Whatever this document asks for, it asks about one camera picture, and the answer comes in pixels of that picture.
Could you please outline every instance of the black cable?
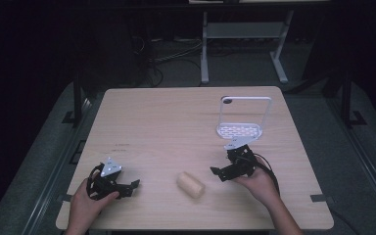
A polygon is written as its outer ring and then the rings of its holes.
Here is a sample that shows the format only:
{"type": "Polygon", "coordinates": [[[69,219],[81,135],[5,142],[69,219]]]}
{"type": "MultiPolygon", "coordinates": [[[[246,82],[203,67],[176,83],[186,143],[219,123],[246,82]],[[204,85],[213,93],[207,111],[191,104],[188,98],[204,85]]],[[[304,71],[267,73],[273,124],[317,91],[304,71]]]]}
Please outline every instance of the black cable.
{"type": "Polygon", "coordinates": [[[340,220],[342,220],[351,230],[354,234],[356,235],[359,235],[360,233],[358,232],[358,230],[356,230],[356,228],[349,222],[347,221],[342,215],[340,215],[339,213],[337,213],[336,211],[332,210],[331,208],[329,208],[329,211],[331,211],[332,214],[334,214],[335,216],[337,216],[340,220]]]}

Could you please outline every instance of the forearm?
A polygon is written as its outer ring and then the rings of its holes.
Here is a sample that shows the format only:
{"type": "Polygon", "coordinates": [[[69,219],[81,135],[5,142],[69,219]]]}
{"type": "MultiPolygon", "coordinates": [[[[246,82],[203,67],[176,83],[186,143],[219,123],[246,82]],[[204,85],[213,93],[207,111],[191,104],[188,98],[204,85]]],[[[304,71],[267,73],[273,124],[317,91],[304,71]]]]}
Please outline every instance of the forearm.
{"type": "Polygon", "coordinates": [[[266,207],[279,234],[304,234],[280,198],[273,199],[266,207]]]}

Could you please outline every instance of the wooden table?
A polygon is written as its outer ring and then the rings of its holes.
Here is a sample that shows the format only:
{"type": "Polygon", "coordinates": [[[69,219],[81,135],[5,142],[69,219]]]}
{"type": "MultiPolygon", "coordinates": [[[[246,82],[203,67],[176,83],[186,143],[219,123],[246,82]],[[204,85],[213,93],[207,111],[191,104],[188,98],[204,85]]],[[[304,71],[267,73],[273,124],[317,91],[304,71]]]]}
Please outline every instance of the wooden table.
{"type": "MultiPolygon", "coordinates": [[[[263,134],[249,144],[270,162],[281,197],[302,229],[329,229],[334,221],[281,91],[277,87],[199,87],[113,89],[106,92],[87,139],[68,194],[94,166],[113,158],[123,166],[119,183],[140,179],[131,198],[103,210],[92,228],[107,230],[267,230],[266,208],[240,185],[221,182],[210,166],[229,165],[216,133],[222,96],[272,98],[263,134]],[[187,171],[206,185],[199,199],[176,185],[187,171]]],[[[57,226],[66,229],[70,203],[57,226]]]]}

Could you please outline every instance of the cylindrical wooden block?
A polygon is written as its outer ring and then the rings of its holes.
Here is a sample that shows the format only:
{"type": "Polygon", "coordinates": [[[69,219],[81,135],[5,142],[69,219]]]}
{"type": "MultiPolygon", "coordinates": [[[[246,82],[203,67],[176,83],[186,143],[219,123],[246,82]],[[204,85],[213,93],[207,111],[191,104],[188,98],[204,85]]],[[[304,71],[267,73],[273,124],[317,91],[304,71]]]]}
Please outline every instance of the cylindrical wooden block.
{"type": "Polygon", "coordinates": [[[178,175],[176,184],[193,198],[201,197],[206,189],[206,185],[185,171],[178,175]]]}

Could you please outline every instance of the human hand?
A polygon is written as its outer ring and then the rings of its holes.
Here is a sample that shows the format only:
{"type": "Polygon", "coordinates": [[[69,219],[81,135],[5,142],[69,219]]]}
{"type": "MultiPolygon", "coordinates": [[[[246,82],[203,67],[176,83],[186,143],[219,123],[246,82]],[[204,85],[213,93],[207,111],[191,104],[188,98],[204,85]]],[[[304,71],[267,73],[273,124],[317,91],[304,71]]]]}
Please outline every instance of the human hand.
{"type": "MultiPolygon", "coordinates": [[[[261,158],[258,158],[258,162],[265,165],[261,158]]],[[[259,167],[255,169],[250,177],[239,176],[234,178],[233,181],[245,186],[250,193],[266,207],[280,200],[273,180],[259,167]]]]}
{"type": "Polygon", "coordinates": [[[102,209],[118,197],[118,192],[113,192],[99,201],[90,199],[86,190],[87,180],[86,178],[81,182],[71,197],[69,226],[66,235],[84,234],[102,209]]]}

